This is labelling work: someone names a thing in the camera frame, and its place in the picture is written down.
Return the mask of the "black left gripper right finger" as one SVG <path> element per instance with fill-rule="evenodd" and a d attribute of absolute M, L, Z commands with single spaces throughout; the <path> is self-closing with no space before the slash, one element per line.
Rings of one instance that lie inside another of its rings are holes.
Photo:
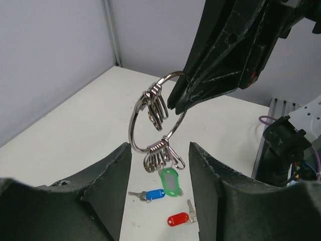
<path fill-rule="evenodd" d="M 320 240 L 320 183 L 280 188 L 249 178 L 197 143 L 189 167 L 200 240 Z"/>

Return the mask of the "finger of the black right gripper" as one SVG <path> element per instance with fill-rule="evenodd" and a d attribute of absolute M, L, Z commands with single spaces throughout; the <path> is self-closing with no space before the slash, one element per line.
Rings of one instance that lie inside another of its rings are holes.
<path fill-rule="evenodd" d="M 256 81 L 278 40 L 260 38 L 265 13 L 262 1 L 235 1 L 193 77 L 178 79 L 174 87 L 176 114 Z"/>
<path fill-rule="evenodd" d="M 218 38 L 235 5 L 235 1 L 205 1 L 198 30 L 183 71 L 193 77 L 205 59 L 210 46 Z"/>

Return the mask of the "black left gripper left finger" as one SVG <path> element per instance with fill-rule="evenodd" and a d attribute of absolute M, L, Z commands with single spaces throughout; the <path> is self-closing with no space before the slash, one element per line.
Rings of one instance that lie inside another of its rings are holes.
<path fill-rule="evenodd" d="M 1 179 L 1 240 L 119 240 L 131 168 L 123 143 L 50 186 Z"/>

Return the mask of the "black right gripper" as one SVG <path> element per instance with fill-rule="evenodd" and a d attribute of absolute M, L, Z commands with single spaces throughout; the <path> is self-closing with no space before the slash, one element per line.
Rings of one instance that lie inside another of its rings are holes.
<path fill-rule="evenodd" d="M 306 18 L 320 23 L 320 1 L 262 1 L 266 10 L 261 39 L 286 39 L 291 28 Z"/>

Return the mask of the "key with red tag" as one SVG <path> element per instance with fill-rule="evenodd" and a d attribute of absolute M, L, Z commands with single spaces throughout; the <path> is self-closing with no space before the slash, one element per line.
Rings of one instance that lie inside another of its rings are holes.
<path fill-rule="evenodd" d="M 185 224 L 187 222 L 197 222 L 196 210 L 194 209 L 190 199 L 187 200 L 187 204 L 189 207 L 189 212 L 181 212 L 168 217 L 167 224 L 169 226 L 174 227 L 177 225 Z"/>

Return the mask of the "key with blue tag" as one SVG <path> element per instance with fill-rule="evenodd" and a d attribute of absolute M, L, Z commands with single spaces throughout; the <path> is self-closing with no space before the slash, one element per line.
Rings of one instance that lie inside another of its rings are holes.
<path fill-rule="evenodd" d="M 128 191 L 128 195 L 136 196 L 140 201 L 151 202 L 155 199 L 160 199 L 165 197 L 165 191 L 163 189 L 156 189 L 151 191 L 142 192 L 131 192 Z"/>

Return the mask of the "metal keyring with clips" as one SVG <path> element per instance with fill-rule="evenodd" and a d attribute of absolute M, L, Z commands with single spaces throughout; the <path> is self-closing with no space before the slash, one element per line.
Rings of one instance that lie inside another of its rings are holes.
<path fill-rule="evenodd" d="M 165 168 L 168 162 L 171 162 L 178 170 L 183 170 L 186 167 L 183 159 L 170 146 L 169 139 L 176 132 L 185 118 L 184 111 L 173 128 L 164 135 L 159 141 L 146 148 L 140 148 L 135 143 L 134 130 L 138 115 L 145 108 L 148 109 L 149 121 L 153 124 L 157 131 L 163 130 L 163 123 L 169 117 L 169 111 L 162 96 L 163 84 L 174 77 L 183 77 L 186 81 L 189 80 L 188 75 L 183 71 L 176 71 L 154 82 L 147 90 L 142 92 L 142 95 L 136 102 L 128 127 L 128 140 L 132 149 L 138 153 L 145 154 L 143 159 L 143 167 L 148 173 L 153 173 Z"/>

